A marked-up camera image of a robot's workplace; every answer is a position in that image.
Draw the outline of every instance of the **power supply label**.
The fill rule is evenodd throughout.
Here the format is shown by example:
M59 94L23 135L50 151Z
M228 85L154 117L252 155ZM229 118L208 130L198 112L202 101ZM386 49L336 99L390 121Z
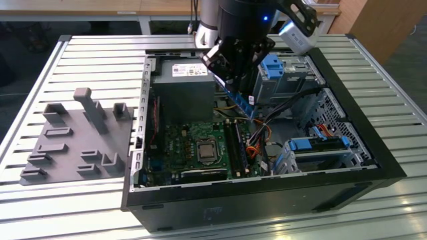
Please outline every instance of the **power supply label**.
M172 66L172 77L206 76L208 69L202 63L184 63Z

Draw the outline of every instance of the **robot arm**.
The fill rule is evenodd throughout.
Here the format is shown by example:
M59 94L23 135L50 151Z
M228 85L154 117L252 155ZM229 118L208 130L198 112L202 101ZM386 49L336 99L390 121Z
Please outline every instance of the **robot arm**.
M246 72L256 68L274 46L274 41L266 34L276 10L286 14L290 19L282 25L278 34L290 50L300 55L313 47L309 37L317 24L316 11L301 0L218 0L216 26L210 25L214 22L213 17L202 9L202 5L204 2L201 2L201 28L210 30L209 39L213 38L217 28L217 37L213 47L200 54L200 58L206 68L224 81L228 91L234 93L240 90L245 84ZM290 6L298 9L300 15L293 13ZM197 32L196 45L210 47L212 40L202 39L201 34L205 35L205 31L200 34Z

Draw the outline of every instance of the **ram slot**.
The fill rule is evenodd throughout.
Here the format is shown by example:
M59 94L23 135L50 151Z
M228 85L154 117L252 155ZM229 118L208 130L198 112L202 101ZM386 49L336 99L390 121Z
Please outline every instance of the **ram slot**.
M226 143L226 151L229 158L230 172L234 177L241 177L246 170L248 161L245 155L245 147L238 134L238 127L234 122L224 121L224 137Z

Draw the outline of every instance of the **slotted metal surface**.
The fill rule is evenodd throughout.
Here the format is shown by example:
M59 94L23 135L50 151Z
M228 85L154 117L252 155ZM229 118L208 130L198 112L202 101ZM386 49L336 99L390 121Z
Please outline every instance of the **slotted metal surface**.
M276 45L284 46L272 36ZM102 107L138 106L144 50L193 48L186 36L74 36L58 42L0 145L0 239L414 239L427 232L425 116L356 40L326 35L317 47L408 177L337 211L149 234L120 211L122 178L19 186L49 102L80 109L77 87Z

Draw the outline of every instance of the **white sticker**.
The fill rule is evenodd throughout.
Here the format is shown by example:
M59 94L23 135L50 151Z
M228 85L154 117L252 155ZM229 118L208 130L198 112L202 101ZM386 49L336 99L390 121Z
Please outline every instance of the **white sticker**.
M290 34L290 37L289 39L293 40L293 43L296 43L298 46L302 46L304 45L304 42L298 39L298 37L296 36L294 33Z
M172 66L172 77L206 76L208 69L202 63L174 64Z
M248 104L253 105L254 104L254 97L253 96L248 96Z
M261 167L261 169L264 169L266 171L268 166L266 166L266 163L264 161L260 161L260 167Z
M136 11L117 11L117 14L136 14Z

